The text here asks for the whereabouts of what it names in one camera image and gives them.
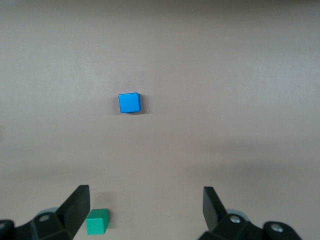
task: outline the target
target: blue block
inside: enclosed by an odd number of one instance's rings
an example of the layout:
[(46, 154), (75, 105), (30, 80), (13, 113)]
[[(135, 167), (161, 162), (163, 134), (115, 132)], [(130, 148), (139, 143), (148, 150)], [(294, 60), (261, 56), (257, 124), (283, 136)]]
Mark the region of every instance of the blue block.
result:
[(137, 92), (119, 94), (120, 112), (136, 113), (141, 110), (140, 94)]

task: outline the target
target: teal cube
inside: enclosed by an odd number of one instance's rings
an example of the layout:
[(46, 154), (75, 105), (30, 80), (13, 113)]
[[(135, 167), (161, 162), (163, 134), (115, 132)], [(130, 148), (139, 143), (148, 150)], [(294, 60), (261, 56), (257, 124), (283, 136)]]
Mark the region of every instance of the teal cube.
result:
[(109, 225), (109, 210), (107, 208), (92, 209), (85, 222), (88, 235), (105, 234)]

